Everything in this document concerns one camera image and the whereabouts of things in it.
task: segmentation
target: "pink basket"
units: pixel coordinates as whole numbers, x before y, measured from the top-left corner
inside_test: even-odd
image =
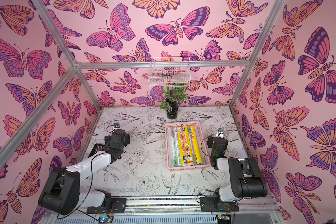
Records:
[[[202,128],[200,127],[200,123],[199,122],[177,122],[177,123],[167,123],[165,125],[166,128],[166,149],[167,149],[167,167],[169,170],[172,171],[176,171],[176,170],[188,170],[188,169],[202,169],[202,168],[206,168],[210,166],[210,158],[206,155],[202,155],[205,158],[205,165],[196,165],[196,166],[182,166],[182,167],[169,167],[169,153],[168,153],[168,140],[167,140],[167,129],[168,128],[175,128],[178,124],[183,125],[183,124],[194,124],[195,126],[197,126],[198,128],[198,134],[200,136],[201,139],[203,139],[203,133],[202,133]],[[207,148],[205,146],[206,144],[202,144],[202,150],[205,154],[208,154],[207,152]]]

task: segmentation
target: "white tabletop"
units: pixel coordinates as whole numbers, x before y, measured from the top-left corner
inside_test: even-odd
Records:
[[[213,167],[175,172],[167,168],[164,124],[193,120],[200,122],[204,137],[217,133],[218,128],[225,129],[229,140],[226,156],[247,157],[226,106],[179,107],[174,120],[169,120],[166,112],[157,107],[105,108],[85,158],[95,143],[104,144],[104,136],[109,135],[106,128],[114,122],[130,134],[131,144],[122,159],[94,173],[92,189],[102,189],[113,196],[197,195],[211,194],[207,190],[230,184],[228,173]],[[88,190],[90,180],[91,177],[81,184],[81,190]]]

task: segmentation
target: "wire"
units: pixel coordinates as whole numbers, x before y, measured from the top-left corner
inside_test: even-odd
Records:
[[[106,153],[108,153],[108,152],[104,152],[104,153],[95,155],[95,156],[92,158],[92,160],[91,160],[91,176],[92,176],[91,184],[90,184],[90,188],[88,189],[88,192],[87,192],[85,198],[83,199],[83,201],[81,202],[81,204],[80,204],[79,206],[77,206],[76,209],[74,209],[72,212],[70,212],[68,215],[66,215],[66,216],[64,216],[64,217],[58,217],[59,214],[57,214],[57,219],[64,219],[64,218],[68,217],[69,215],[71,215],[72,213],[74,213],[76,210],[78,210],[78,208],[79,208],[79,207],[83,204],[83,202],[86,200],[88,194],[90,193],[90,190],[91,190],[91,187],[92,187],[92,182],[93,182],[93,180],[94,180],[94,173],[93,173],[93,171],[92,171],[92,161],[94,160],[94,158],[98,157],[99,155],[106,154]]]
[[[81,211],[81,210],[79,210],[79,209],[77,209],[77,211],[80,211],[80,212],[84,213],[85,215],[87,215],[87,216],[93,218],[93,219],[96,220],[97,222],[102,223],[102,222],[99,221],[97,218],[95,218],[95,217],[93,217],[93,216],[90,216],[89,214],[85,213],[84,211]]]

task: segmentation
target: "white wire basket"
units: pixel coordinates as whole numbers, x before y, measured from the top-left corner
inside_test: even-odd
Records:
[[[190,86],[189,57],[151,57],[149,59],[148,84],[150,87]]]

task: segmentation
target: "black mounting plate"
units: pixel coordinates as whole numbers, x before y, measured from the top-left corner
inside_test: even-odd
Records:
[[[115,206],[115,209],[111,212],[113,213],[124,213],[126,208],[126,198],[112,198],[112,206]],[[87,208],[88,214],[97,214],[97,213],[109,213],[109,211],[105,211],[102,207],[88,207]]]
[[[238,205],[235,205],[234,202],[225,202],[224,205],[219,205],[219,207],[217,207],[214,204],[214,197],[200,197],[199,199],[200,199],[200,208],[202,212],[239,211]]]

